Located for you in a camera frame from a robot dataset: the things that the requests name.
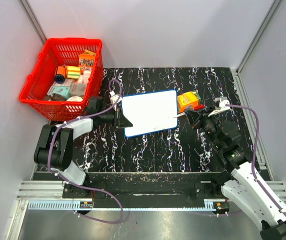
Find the white blue-framed whiteboard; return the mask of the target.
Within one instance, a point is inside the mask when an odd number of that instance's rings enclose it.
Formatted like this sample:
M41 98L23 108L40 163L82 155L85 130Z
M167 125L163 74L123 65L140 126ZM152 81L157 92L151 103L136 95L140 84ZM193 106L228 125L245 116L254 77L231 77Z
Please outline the white blue-framed whiteboard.
M132 127L124 128L127 138L178 126L177 91L174 89L126 95L121 101L122 112Z

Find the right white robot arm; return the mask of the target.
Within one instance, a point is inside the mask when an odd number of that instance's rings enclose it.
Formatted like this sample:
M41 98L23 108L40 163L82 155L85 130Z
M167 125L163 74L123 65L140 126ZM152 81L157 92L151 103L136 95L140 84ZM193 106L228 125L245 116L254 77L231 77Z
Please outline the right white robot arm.
M203 131L212 140L218 162L228 174L214 180L211 194L234 202L257 226L263 240L286 240L286 204L240 146L238 125L228 120L219 122L216 118L219 111L214 108L186 109L184 113L193 129Z

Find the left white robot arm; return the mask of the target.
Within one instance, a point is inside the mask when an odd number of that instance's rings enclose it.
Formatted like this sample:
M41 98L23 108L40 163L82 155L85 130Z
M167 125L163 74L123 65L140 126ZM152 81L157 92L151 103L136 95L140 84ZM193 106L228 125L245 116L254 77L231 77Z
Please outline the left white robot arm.
M88 106L76 119L57 125L44 125L34 153L36 164L75 184L73 191L81 198L90 194L91 186L86 182L86 174L72 160L74 140L90 133L100 124L112 124L118 129L133 126L116 103L103 110L103 102L100 96L91 97Z

